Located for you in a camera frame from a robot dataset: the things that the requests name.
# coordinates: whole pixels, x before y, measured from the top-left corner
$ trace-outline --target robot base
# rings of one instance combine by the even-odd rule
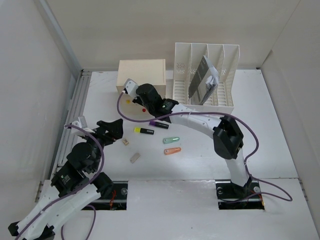
[[[113,199],[112,209],[110,209],[110,201],[113,197],[112,192],[115,191],[116,195]],[[114,181],[111,193],[106,197],[100,197],[94,200],[90,205],[94,206],[96,210],[127,210],[127,196],[128,196],[128,182],[127,181]],[[92,211],[92,208],[85,207],[83,210]]]
[[[230,180],[216,180],[215,187],[220,210],[265,209],[261,195],[253,196],[241,202],[231,203],[232,201],[260,192],[260,185],[257,181],[249,179],[244,187],[240,187]]]

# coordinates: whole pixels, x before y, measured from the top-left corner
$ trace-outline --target green vial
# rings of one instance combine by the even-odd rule
[[[175,143],[175,142],[178,142],[180,140],[180,137],[178,136],[173,136],[173,137],[166,137],[162,140],[162,142],[164,144],[172,144],[172,143]]]

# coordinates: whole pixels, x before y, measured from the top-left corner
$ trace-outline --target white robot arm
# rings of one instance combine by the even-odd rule
[[[132,79],[128,79],[124,84],[124,91],[133,98],[134,103],[144,106],[156,118],[180,112],[197,112],[175,100],[162,99],[156,89],[148,83],[139,86]],[[244,136],[233,118],[177,114],[161,120],[189,127],[213,139],[215,152],[226,161],[231,182],[240,187],[251,183],[242,150]]]
[[[99,121],[99,127],[94,130],[87,128],[84,117],[79,117],[72,124],[90,132],[102,149],[123,137],[122,119],[114,122]],[[80,142],[72,148],[66,156],[67,162],[54,175],[50,186],[42,193],[28,216],[8,227],[16,239],[53,240],[72,216],[92,201],[105,198],[111,193],[114,183],[104,172],[100,172],[88,184],[89,178],[84,173],[98,171],[102,153],[95,141],[83,138],[86,142]]]

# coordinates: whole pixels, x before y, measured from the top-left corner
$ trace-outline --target white wall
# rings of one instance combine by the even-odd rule
[[[320,232],[320,1],[301,0],[262,65]]]
[[[299,0],[48,0],[83,68],[166,59],[175,42],[239,44],[240,68],[260,67]]]
[[[0,7],[4,3],[5,0],[0,0]]]
[[[71,73],[32,0],[0,6],[0,233],[31,210]]]

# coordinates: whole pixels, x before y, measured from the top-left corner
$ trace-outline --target white table surface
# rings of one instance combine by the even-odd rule
[[[116,103],[116,71],[93,72],[83,115],[90,128],[96,122],[119,119]],[[167,97],[172,91],[172,71],[167,71]],[[297,178],[297,172],[285,141],[279,120],[260,70],[237,70],[232,85],[233,115],[244,120],[257,134],[258,152],[248,161],[249,170],[258,178]],[[154,135],[134,133],[134,127],[154,129]],[[244,133],[243,153],[246,156],[255,147],[251,134]],[[169,129],[153,128],[147,123],[124,121],[121,140],[104,148],[104,172],[114,181],[119,180],[203,180],[229,179],[226,162],[215,152],[213,141],[204,134],[181,125]],[[177,143],[162,143],[165,137],[180,137]],[[181,147],[180,153],[164,155],[165,148]],[[135,153],[141,157],[132,164]]]
[[[265,210],[219,210],[214,181],[129,181],[127,210],[97,211],[90,240],[318,240],[297,179],[271,179],[292,202],[264,196]],[[264,192],[283,193],[261,184]],[[65,224],[66,240],[85,239],[92,211]]]

